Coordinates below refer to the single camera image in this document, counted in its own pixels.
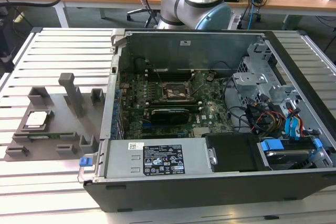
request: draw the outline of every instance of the warning label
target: warning label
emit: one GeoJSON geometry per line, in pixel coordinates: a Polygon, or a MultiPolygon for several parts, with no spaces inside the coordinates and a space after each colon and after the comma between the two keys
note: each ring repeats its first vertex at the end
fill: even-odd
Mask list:
{"type": "Polygon", "coordinates": [[[182,146],[144,146],[143,173],[146,176],[185,174],[182,146]]]}

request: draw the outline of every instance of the floor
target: floor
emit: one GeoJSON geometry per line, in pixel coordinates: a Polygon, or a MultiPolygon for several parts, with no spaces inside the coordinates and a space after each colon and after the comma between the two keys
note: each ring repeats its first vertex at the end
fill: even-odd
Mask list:
{"type": "MultiPolygon", "coordinates": [[[[23,9],[26,18],[35,27],[60,27],[56,12],[53,8],[26,7],[23,9]]],[[[147,13],[135,14],[133,21],[126,20],[127,9],[106,9],[106,19],[100,18],[99,10],[96,8],[68,8],[70,27],[78,28],[143,28],[148,18],[147,13]]],[[[262,15],[260,22],[253,22],[251,29],[280,30],[284,15],[262,15]]],[[[299,23],[298,30],[304,30],[310,38],[323,50],[329,41],[336,35],[333,27],[336,27],[336,20],[325,21],[322,24],[315,16],[305,16],[299,23]]],[[[243,21],[243,28],[247,27],[247,21],[243,21]]],[[[16,24],[16,29],[27,35],[30,26],[24,21],[16,24]]],[[[327,56],[336,61],[336,40],[331,44],[326,52],[327,56]]]]}

